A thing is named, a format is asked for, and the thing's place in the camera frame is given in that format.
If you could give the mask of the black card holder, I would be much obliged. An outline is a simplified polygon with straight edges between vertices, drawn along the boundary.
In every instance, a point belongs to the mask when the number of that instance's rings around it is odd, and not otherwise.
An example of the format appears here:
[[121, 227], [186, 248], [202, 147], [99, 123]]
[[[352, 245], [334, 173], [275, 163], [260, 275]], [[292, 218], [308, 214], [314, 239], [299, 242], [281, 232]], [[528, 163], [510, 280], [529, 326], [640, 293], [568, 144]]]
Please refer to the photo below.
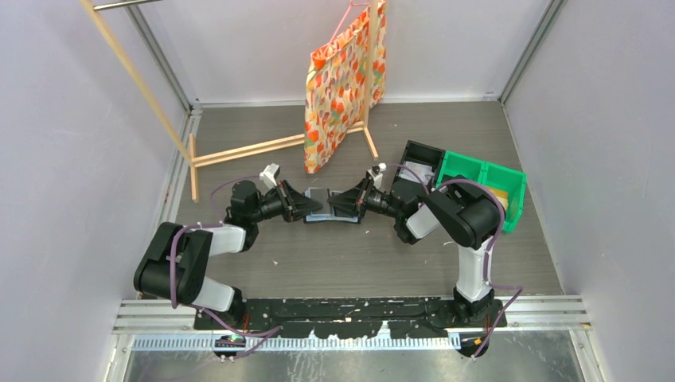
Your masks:
[[346, 212], [337, 210], [328, 202], [330, 197], [336, 196], [340, 193], [341, 191], [335, 191], [328, 188], [308, 188], [305, 191], [305, 196], [319, 201], [322, 204], [322, 208], [320, 210], [311, 212], [308, 216], [305, 216], [303, 218], [303, 222], [305, 224], [316, 224], [335, 221], [349, 224], [359, 224], [360, 221], [357, 216], [352, 216]]

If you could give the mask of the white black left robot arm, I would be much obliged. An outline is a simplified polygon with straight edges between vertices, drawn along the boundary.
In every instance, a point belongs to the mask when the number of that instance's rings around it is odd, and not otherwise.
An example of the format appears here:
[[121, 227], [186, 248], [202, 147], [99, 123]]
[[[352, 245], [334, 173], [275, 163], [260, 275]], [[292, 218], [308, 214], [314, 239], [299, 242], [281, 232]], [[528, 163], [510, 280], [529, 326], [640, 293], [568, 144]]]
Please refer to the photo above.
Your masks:
[[172, 306], [211, 310], [223, 328], [235, 329], [244, 319], [244, 308], [236, 302], [242, 293], [209, 278], [209, 260], [249, 250], [259, 235], [258, 224], [264, 220], [280, 216], [293, 223], [321, 208], [320, 201], [300, 193], [288, 181], [262, 193], [244, 178], [233, 185], [223, 220], [192, 225], [161, 223], [137, 266], [133, 286], [141, 294], [168, 300]]

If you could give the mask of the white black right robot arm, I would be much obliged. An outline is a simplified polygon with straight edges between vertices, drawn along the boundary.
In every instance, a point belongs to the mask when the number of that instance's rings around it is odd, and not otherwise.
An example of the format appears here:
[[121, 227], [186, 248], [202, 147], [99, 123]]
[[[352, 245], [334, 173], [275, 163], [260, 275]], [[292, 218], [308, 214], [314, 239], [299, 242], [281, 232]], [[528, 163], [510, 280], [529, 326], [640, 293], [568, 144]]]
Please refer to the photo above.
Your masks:
[[443, 228], [458, 245], [459, 276], [453, 289], [455, 318], [464, 326], [475, 326], [494, 300], [490, 274], [490, 241], [497, 235], [505, 213], [499, 201], [463, 177], [430, 191], [409, 180], [392, 183], [380, 191], [366, 177], [356, 186], [328, 198], [339, 212], [362, 219], [367, 212], [389, 216], [398, 238], [413, 245], [437, 228]]

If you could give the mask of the white card in black bin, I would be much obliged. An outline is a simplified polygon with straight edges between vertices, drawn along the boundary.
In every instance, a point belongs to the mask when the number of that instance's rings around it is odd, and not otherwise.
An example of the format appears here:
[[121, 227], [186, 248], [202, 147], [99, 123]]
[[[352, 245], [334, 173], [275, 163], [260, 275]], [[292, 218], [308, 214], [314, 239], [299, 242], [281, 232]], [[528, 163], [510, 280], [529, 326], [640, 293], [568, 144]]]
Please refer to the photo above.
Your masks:
[[[413, 173], [423, 179], [426, 183], [431, 182], [435, 176], [435, 172], [433, 171], [432, 167], [425, 164], [420, 164], [417, 162], [405, 162], [404, 166], [408, 167]], [[401, 170], [400, 176], [403, 179], [410, 181], [416, 180], [412, 173], [407, 170]]]

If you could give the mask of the yellow cards in green bin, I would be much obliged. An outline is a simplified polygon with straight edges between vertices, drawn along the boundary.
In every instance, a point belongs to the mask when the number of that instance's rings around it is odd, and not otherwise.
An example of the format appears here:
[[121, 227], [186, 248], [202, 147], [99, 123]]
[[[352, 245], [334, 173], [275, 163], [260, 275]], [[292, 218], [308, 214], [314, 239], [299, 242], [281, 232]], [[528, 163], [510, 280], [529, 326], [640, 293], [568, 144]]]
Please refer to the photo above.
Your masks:
[[497, 189], [489, 186], [487, 187], [487, 189], [499, 200], [503, 209], [507, 211], [509, 208], [509, 193], [502, 189]]

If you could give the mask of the wooden clothes rack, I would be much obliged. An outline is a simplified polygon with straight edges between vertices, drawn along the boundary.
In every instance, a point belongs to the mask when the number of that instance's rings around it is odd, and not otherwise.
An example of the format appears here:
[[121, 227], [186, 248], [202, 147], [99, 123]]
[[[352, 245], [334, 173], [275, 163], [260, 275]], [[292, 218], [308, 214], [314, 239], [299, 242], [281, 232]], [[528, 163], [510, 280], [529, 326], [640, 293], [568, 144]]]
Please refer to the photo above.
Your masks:
[[82, 1], [80, 3], [84, 8], [85, 13], [90, 17], [93, 24], [99, 30], [102, 38], [107, 42], [112, 52], [115, 54], [119, 63], [124, 67], [129, 77], [132, 79], [137, 89], [140, 91], [144, 100], [148, 103], [150, 109], [161, 123], [165, 132], [178, 149], [179, 157], [183, 159], [188, 166], [189, 184], [191, 199], [197, 203], [199, 201], [199, 187], [197, 170], [201, 167], [220, 164], [223, 162], [232, 161], [239, 158], [246, 158], [252, 155], [263, 154], [275, 150], [282, 150], [285, 148], [298, 146], [302, 144], [303, 135], [297, 134], [284, 138], [277, 138], [265, 142], [259, 142], [252, 145], [242, 146], [239, 148], [224, 150], [214, 154], [197, 155], [195, 131], [190, 131], [187, 139], [181, 138], [176, 132], [173, 124], [169, 121], [168, 116], [162, 109], [160, 103], [156, 99], [154, 93], [151, 91], [146, 81], [142, 78], [141, 73], [135, 67], [131, 58], [124, 50], [119, 39], [114, 35], [109, 24], [106, 23], [101, 13], [105, 10], [125, 9], [129, 13], [129, 18], [134, 22], [134, 25], [139, 30], [140, 37], [146, 42], [147, 49], [155, 59], [160, 71], [165, 74], [167, 82], [172, 86], [179, 103], [185, 108], [185, 116], [189, 121], [197, 119], [195, 114], [201, 113], [205, 108], [221, 109], [226, 107], [272, 107], [272, 106], [286, 106], [291, 102], [257, 102], [257, 103], [202, 103], [199, 100], [189, 102], [185, 99], [185, 93], [182, 91], [177, 77], [174, 75], [168, 60], [166, 59], [161, 46], [156, 37], [152, 33], [151, 27], [148, 25], [139, 6], [141, 1], [121, 1], [113, 2], [103, 5], [96, 5], [91, 1]]

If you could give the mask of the black storage bin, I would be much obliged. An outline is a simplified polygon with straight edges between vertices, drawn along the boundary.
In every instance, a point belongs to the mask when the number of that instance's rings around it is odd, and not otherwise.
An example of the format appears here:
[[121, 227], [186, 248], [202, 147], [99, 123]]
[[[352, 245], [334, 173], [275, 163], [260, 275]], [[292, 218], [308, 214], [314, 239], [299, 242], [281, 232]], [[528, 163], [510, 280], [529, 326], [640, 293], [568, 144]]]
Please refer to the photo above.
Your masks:
[[435, 172], [435, 176], [431, 182], [426, 183], [427, 188], [430, 189], [435, 187], [435, 183], [438, 180], [439, 171], [443, 164], [445, 153], [445, 150], [429, 146], [421, 142], [408, 140], [399, 164], [404, 166], [405, 162], [417, 162], [431, 166]]

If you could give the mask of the floral fabric bag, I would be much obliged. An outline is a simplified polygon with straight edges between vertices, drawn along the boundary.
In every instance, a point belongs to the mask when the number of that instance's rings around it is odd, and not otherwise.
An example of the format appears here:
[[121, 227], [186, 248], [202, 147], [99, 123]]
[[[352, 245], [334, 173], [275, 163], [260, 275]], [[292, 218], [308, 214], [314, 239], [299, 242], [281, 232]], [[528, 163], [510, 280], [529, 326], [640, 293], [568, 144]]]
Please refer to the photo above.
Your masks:
[[371, 1], [331, 43], [310, 54], [306, 78], [304, 168], [318, 172], [348, 129], [377, 105], [386, 84], [386, 1]]

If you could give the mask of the green double storage bin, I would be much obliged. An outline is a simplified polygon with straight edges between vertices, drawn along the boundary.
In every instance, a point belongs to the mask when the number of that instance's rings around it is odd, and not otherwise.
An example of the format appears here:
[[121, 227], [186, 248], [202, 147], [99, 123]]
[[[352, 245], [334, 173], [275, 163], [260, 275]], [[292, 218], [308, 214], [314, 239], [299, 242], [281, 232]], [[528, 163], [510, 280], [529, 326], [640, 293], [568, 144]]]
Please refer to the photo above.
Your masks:
[[527, 175], [525, 173], [447, 151], [438, 172], [436, 186], [440, 186], [443, 181], [456, 176], [463, 176], [490, 189], [505, 193], [507, 205], [505, 207], [503, 232], [512, 233], [515, 230], [525, 205], [527, 187]]

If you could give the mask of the pink clothes hanger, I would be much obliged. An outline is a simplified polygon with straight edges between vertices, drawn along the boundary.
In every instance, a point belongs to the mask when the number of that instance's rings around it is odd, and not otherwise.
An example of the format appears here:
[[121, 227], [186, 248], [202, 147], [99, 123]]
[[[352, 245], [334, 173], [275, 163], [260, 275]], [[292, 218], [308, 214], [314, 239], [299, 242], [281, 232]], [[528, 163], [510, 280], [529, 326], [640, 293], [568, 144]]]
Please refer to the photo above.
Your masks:
[[351, 12], [354, 8], [366, 7], [368, 5], [369, 5], [369, 3], [365, 2], [365, 1], [350, 0], [345, 12], [341, 16], [341, 19], [337, 24], [336, 29], [334, 30], [331, 38], [329, 39], [329, 43], [333, 42], [339, 36], [341, 31], [344, 29], [344, 25], [345, 25], [347, 17], [351, 14]]

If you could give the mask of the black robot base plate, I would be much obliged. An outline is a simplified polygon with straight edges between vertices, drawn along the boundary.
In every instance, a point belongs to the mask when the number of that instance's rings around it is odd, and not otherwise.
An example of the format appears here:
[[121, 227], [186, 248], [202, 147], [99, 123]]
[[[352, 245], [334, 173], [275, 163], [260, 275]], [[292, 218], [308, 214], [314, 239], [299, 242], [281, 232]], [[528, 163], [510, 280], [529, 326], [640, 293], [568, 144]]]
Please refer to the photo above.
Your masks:
[[277, 337], [319, 339], [373, 338], [386, 329], [393, 339], [445, 337], [449, 329], [486, 332], [498, 317], [501, 301], [495, 299], [478, 315], [451, 299], [415, 298], [249, 298], [236, 300], [229, 310], [195, 316], [197, 330], [217, 330], [230, 325], [251, 333], [277, 329]]

